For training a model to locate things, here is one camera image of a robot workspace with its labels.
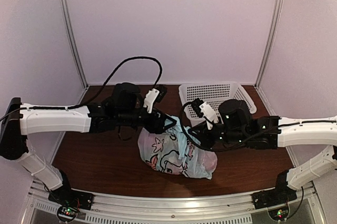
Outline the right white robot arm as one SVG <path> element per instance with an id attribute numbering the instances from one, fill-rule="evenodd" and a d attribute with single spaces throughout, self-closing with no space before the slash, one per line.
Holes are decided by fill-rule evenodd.
<path id="1" fill-rule="evenodd" d="M 214 151 L 223 144 L 223 151 L 240 148 L 278 149 L 296 145 L 325 145 L 326 148 L 304 164 L 280 173 L 270 192 L 273 203 L 282 203 L 290 190 L 336 169 L 336 117 L 291 119 L 264 116 L 254 119 L 243 100 L 229 99 L 214 110 L 199 98 L 190 102 L 204 121 L 187 131 L 189 140 L 198 148 Z"/>

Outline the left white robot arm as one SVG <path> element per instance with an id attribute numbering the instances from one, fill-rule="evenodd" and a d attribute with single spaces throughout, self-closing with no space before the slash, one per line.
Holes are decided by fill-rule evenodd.
<path id="1" fill-rule="evenodd" d="M 121 127 L 143 127 L 152 134 L 162 134 L 176 125 L 173 117 L 154 107 L 166 92 L 166 87 L 159 85 L 142 97 L 138 86 L 121 83 L 101 103 L 48 107 L 13 98 L 1 118 L 1 157 L 18 162 L 64 205 L 71 205 L 76 194 L 66 174 L 39 157 L 28 145 L 27 136 L 58 131 L 95 134 Z"/>

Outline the light blue printed plastic bag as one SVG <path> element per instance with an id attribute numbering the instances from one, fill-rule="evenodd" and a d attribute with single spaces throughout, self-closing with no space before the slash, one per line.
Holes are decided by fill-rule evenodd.
<path id="1" fill-rule="evenodd" d="M 180 119 L 162 134 L 153 134 L 143 128 L 138 137 L 140 157 L 153 170 L 188 178 L 211 179 L 217 167 L 214 152 L 197 148 L 183 134 Z"/>

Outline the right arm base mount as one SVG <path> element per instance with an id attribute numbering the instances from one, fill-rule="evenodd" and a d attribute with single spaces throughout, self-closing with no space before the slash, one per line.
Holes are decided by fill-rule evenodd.
<path id="1" fill-rule="evenodd" d="M 297 199 L 296 191 L 292 189 L 270 189 L 251 194 L 254 208 L 267 209 L 273 221 L 286 221 L 290 217 L 289 202 Z"/>

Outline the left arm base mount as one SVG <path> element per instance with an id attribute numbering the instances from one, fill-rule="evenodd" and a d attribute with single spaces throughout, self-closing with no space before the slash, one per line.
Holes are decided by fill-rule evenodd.
<path id="1" fill-rule="evenodd" d="M 61 222 L 71 222 L 81 213 L 81 210 L 91 210 L 94 195 L 89 192 L 72 190 L 70 199 L 61 199 L 55 193 L 50 192 L 48 200 L 58 203 L 60 206 L 56 216 Z"/>

